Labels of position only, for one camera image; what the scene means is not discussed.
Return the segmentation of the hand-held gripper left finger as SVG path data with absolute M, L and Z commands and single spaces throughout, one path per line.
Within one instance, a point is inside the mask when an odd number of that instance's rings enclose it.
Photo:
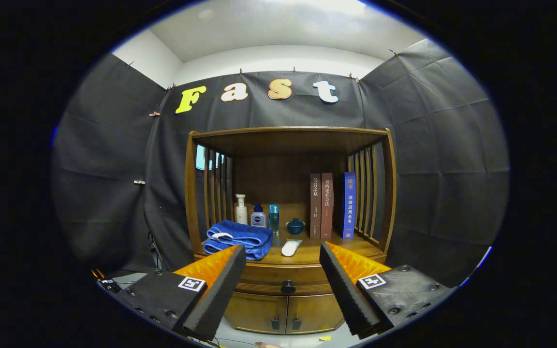
M 146 321 L 184 337 L 212 341 L 246 266 L 243 245 L 177 271 L 155 269 L 114 298 Z

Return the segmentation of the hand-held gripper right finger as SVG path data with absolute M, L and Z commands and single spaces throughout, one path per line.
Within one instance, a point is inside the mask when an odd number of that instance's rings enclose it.
M 407 326 L 455 293 L 416 267 L 385 266 L 330 242 L 321 244 L 319 262 L 350 333 L 360 339 Z

